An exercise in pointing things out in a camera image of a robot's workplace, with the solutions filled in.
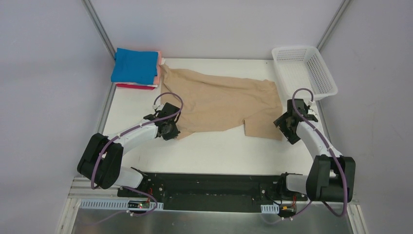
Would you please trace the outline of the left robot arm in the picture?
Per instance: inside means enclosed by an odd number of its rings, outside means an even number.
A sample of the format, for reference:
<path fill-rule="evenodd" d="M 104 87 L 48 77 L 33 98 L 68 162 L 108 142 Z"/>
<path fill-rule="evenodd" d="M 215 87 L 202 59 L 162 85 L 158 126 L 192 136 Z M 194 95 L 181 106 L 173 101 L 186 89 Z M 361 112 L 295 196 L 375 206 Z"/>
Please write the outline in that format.
<path fill-rule="evenodd" d="M 123 167 L 123 156 L 157 137 L 176 138 L 180 133 L 176 125 L 180 112 L 180 108 L 167 102 L 129 129 L 109 136 L 92 135 L 77 171 L 102 189 L 113 185 L 137 188 L 144 176 L 137 169 Z"/>

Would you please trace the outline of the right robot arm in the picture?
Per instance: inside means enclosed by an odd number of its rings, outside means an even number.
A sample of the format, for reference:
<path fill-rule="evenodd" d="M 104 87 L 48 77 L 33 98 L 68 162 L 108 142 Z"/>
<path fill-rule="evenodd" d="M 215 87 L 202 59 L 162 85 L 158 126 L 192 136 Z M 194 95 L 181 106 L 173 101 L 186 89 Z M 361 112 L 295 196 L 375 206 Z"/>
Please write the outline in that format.
<path fill-rule="evenodd" d="M 283 173 L 276 191 L 281 196 L 300 193 L 311 201 L 350 202 L 356 163 L 332 146 L 318 130 L 318 119 L 309 110 L 303 99 L 290 99 L 287 111 L 274 121 L 290 144 L 302 141 L 313 159 L 307 175 Z"/>

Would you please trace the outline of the beige t shirt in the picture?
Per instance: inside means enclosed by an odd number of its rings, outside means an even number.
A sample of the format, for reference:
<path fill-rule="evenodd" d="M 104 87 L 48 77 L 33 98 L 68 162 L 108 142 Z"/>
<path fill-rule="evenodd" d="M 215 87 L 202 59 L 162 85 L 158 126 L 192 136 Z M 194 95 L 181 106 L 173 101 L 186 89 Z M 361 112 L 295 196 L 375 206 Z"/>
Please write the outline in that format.
<path fill-rule="evenodd" d="M 245 136 L 282 140 L 273 123 L 282 115 L 275 82 L 205 75 L 167 65 L 161 65 L 161 78 L 161 102 L 183 105 L 178 139 L 244 126 Z"/>

